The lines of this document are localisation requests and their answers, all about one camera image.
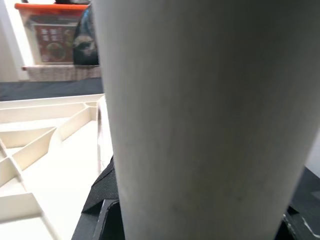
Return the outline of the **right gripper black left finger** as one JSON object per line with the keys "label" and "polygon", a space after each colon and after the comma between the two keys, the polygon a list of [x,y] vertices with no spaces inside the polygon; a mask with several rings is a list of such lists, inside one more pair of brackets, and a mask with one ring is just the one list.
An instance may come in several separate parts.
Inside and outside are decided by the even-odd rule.
{"label": "right gripper black left finger", "polygon": [[91,186],[72,239],[125,239],[113,158]]}

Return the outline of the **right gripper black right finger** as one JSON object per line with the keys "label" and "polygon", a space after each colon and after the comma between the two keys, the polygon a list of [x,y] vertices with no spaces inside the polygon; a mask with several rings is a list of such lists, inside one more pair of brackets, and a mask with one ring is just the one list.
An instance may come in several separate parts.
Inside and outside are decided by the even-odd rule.
{"label": "right gripper black right finger", "polygon": [[319,240],[320,205],[290,204],[279,227],[280,240]]}

